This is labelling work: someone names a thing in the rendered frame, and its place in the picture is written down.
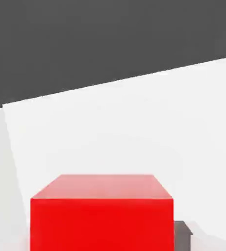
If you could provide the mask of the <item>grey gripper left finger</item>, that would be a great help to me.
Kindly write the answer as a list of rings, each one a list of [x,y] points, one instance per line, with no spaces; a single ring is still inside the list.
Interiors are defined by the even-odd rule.
[[[30,251],[30,234],[23,233],[18,237],[16,251]]]

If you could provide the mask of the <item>small red cube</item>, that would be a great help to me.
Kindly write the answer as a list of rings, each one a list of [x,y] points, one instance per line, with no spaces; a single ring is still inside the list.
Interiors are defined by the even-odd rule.
[[[30,200],[30,251],[174,251],[174,201],[152,175],[60,175]]]

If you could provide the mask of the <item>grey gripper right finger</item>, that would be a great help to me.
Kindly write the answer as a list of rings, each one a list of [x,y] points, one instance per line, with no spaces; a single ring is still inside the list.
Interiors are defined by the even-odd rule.
[[[205,233],[195,221],[174,221],[174,251],[226,251],[219,238]]]

